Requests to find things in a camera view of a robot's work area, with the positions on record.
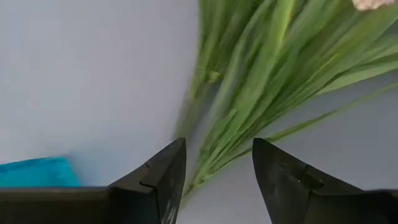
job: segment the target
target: human hand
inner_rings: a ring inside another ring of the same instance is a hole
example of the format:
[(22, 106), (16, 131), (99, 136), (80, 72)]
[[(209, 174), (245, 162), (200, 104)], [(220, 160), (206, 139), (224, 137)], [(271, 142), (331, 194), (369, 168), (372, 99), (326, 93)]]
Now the human hand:
[(356, 9), (360, 11), (378, 9), (383, 5), (394, 4), (396, 0), (352, 0)]

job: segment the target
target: blue towel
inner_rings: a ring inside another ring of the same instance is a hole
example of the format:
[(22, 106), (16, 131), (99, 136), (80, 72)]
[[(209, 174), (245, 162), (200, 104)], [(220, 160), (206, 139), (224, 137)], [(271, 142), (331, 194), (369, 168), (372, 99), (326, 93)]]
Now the blue towel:
[(0, 187), (79, 187), (65, 158), (43, 158), (0, 165)]

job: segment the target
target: gray background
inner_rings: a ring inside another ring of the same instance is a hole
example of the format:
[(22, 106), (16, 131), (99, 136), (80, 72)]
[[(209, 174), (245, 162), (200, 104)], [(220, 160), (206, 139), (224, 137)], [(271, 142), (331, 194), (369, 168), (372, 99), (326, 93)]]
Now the gray background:
[[(167, 145), (195, 61), (196, 1), (0, 0), (0, 163), (64, 154), (85, 185), (105, 185)], [(265, 133), (396, 81), (315, 98)], [(397, 188), (397, 100), (389, 91), (277, 145), (358, 187)], [(250, 156), (178, 222), (270, 223)]]

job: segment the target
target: grass bundle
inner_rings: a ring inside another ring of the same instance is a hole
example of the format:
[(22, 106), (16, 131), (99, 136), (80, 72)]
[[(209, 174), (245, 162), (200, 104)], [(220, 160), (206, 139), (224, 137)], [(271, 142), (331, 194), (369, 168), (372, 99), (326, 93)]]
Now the grass bundle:
[(199, 6), (196, 70), (177, 136), (191, 135), (208, 92), (219, 88), (186, 194), (247, 154), (245, 142), (311, 97), (398, 68), (398, 38), (386, 32), (398, 19), (395, 5), (370, 12), (348, 0), (199, 0)]

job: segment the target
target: teal cloth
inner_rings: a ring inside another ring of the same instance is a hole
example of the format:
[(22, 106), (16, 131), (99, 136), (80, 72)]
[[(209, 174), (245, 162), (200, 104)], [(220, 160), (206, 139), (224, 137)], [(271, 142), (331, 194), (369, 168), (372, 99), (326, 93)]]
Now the teal cloth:
[(0, 165), (0, 187), (79, 187), (65, 158), (43, 158)]

